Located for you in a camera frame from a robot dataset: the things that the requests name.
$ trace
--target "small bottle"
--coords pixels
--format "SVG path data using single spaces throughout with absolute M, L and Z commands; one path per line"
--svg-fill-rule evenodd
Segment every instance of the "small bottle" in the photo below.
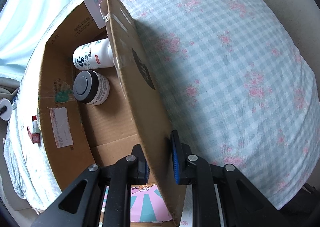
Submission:
M 8 99 L 0 100 L 0 118 L 8 121 L 11 118 L 12 105 Z
M 32 134 L 40 133 L 37 116 L 32 116 Z
M 73 53 L 73 64 L 79 70 L 113 67 L 113 54 L 109 39 L 81 45 Z
M 106 77 L 94 71 L 82 71 L 73 83 L 73 95 L 87 105 L 100 105 L 108 97 L 110 84 Z

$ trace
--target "bed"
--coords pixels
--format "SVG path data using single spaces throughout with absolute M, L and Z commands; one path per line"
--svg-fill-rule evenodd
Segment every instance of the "bed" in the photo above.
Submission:
M 37 45 L 8 126 L 4 154 L 16 192 L 38 210 L 45 210 L 61 190 L 44 147 L 31 143 L 25 127 L 37 114 L 44 44 L 82 1 L 72 0 Z M 293 10 L 284 16 L 282 9 L 291 0 L 265 0 L 275 15 L 262 0 L 215 0 L 216 5 L 208 4 L 211 0 L 122 1 L 136 20 L 162 100 L 183 142 L 213 164 L 235 164 L 280 209 L 306 182 L 320 155 L 318 71 L 310 62 L 312 72 L 304 60 L 318 42 L 294 28 L 315 32 L 317 21 L 292 21 Z M 313 16 L 319 14 L 314 2 L 309 5 Z M 206 51 L 210 48 L 214 55 Z M 189 212 L 186 207 L 182 221 L 190 221 Z

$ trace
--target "bed sheet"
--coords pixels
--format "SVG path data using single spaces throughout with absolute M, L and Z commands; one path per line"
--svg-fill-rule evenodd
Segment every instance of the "bed sheet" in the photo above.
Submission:
M 0 13 L 0 77 L 21 81 L 42 35 L 71 0 L 8 0 Z
M 60 12 L 31 56 L 17 99 L 21 128 L 37 111 L 44 44 L 82 1 Z M 276 16 L 262 0 L 121 1 L 181 141 L 213 164 L 235 164 L 281 208 L 319 159 L 320 104 L 314 74 Z

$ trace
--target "cartoon illustration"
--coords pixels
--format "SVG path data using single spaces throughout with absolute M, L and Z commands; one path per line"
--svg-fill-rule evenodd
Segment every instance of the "cartoon illustration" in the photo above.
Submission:
M 150 184 L 150 185 L 140 185 L 140 186 L 136 186 L 136 187 L 132 187 L 131 188 L 131 194 L 135 194 L 137 192 L 145 192 L 148 191 L 154 184 Z

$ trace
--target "corrugated cardboard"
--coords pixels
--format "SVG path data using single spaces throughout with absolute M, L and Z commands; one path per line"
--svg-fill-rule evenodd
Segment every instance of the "corrugated cardboard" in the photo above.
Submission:
M 45 45 L 39 119 L 52 171 L 63 190 L 90 164 L 113 164 L 140 143 L 151 171 L 149 182 L 158 185 L 175 224 L 179 225 L 185 188 L 174 181 L 168 139 L 172 128 L 148 68 L 145 50 L 133 19 L 120 0 L 102 0 L 100 7 L 116 64 L 96 70 L 110 82 L 110 94 L 103 104 L 80 104 L 69 93 L 79 72 L 72 63 L 76 47 L 107 37 L 104 29 L 97 28 L 84 3 L 70 13 Z M 64 96 L 63 101 L 57 99 L 58 94 Z M 50 108 L 61 107 L 67 109 L 66 123 L 73 145 L 57 148 Z M 157 226 L 150 224 L 132 226 Z

